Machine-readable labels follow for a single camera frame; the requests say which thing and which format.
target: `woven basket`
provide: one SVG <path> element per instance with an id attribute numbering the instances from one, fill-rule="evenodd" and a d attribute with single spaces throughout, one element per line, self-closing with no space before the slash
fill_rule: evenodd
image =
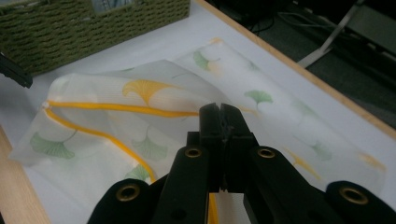
<path id="1" fill-rule="evenodd" d="M 98 14 L 91 0 L 21 1 L 0 6 L 0 51 L 37 75 L 186 18 L 189 12 L 190 0 L 144 0 Z"/>

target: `table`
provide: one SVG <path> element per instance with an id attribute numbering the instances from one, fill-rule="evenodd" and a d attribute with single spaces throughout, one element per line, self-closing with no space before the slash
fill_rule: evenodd
<path id="1" fill-rule="evenodd" d="M 28 167 L 7 160 L 11 147 L 45 101 L 52 80 L 72 72 L 95 74 L 172 59 L 213 37 L 236 48 L 283 88 L 304 98 L 337 132 L 384 162 L 389 177 L 380 197 L 396 208 L 396 174 L 390 172 L 396 168 L 396 131 L 205 1 L 195 0 L 187 19 L 35 77 L 30 90 L 0 77 L 0 124 L 4 129 L 0 132 L 0 211 L 6 223 L 76 223 L 73 220 L 79 216 L 66 199 L 52 200 L 57 189 L 48 188 Z"/>

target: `floor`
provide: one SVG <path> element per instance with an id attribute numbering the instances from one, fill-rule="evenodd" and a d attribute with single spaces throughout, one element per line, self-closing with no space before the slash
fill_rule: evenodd
<path id="1" fill-rule="evenodd" d="M 220 10 L 233 17 L 227 8 Z M 324 43 L 332 25 L 290 3 L 247 28 L 298 62 Z M 396 129 L 396 59 L 392 55 L 346 31 L 307 70 Z"/>

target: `wicker basket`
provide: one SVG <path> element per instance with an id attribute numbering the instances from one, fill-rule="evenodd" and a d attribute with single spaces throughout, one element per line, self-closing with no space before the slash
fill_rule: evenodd
<path id="1" fill-rule="evenodd" d="M 91 0 L 0 6 L 0 51 L 40 74 L 189 16 L 190 0 L 144 0 L 96 14 Z"/>

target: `drawstring bag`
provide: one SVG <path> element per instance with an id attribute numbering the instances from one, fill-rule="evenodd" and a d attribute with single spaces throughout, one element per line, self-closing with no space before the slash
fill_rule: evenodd
<path id="1" fill-rule="evenodd" d="M 10 158 L 75 201 L 86 222 L 114 183 L 166 175 L 187 132 L 198 131 L 199 108 L 210 103 L 238 107 L 259 143 L 280 150 L 319 189 L 336 180 L 373 193 L 384 185 L 381 162 L 220 39 L 172 61 L 57 78 Z M 241 195 L 210 201 L 211 223 L 246 221 Z"/>

